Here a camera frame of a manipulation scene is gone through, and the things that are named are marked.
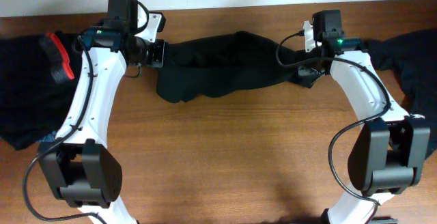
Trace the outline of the black t-shirt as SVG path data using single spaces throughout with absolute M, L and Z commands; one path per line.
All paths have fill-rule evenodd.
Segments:
M 168 44 L 156 92 L 178 103 L 199 95 L 219 98 L 286 81 L 295 84 L 298 67 L 290 64 L 298 62 L 297 52 L 247 31 Z

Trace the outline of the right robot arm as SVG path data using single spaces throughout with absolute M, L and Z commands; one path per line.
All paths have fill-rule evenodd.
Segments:
M 342 134 L 361 129 L 348 158 L 350 183 L 340 184 L 343 195 L 325 209 L 322 222 L 376 223 L 379 206 L 419 183 L 430 127 L 393 100 L 363 41 L 346 37 L 339 10 L 316 12 L 303 31 L 306 52 L 315 51 L 315 60 L 328 64 L 358 119 L 332 138 L 328 156 Z

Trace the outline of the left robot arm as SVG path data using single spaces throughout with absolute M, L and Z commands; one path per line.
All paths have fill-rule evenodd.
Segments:
M 128 66 L 161 68 L 165 26 L 160 12 L 137 0 L 109 0 L 107 17 L 79 35 L 79 82 L 53 143 L 36 159 L 55 199 L 79 209 L 93 223 L 136 223 L 120 196 L 122 167 L 107 149 L 107 127 L 118 85 Z

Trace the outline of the black garment red waistband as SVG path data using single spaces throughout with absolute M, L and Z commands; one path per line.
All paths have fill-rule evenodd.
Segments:
M 45 33 L 39 44 L 50 63 L 50 71 L 56 84 L 74 80 L 74 73 L 70 67 L 69 54 L 55 33 Z

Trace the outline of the crumpled black clothes pile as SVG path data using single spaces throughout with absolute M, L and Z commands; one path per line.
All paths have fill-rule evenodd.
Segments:
M 426 157 L 436 151 L 436 29 L 385 41 L 365 40 L 375 70 L 392 70 L 410 100 L 409 113 L 424 115 L 431 128 Z

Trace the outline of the folded black clothes stack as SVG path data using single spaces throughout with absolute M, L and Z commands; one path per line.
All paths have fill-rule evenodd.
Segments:
M 82 51 L 76 34 L 54 35 L 66 49 L 69 68 L 47 55 L 44 34 L 1 40 L 1 138 L 15 150 L 58 130 L 70 109 Z

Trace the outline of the blue denim garment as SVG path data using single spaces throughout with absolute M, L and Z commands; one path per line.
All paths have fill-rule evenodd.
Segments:
M 56 139 L 56 131 L 53 131 L 45 136 L 43 136 L 41 139 L 37 140 L 37 143 L 54 143 Z

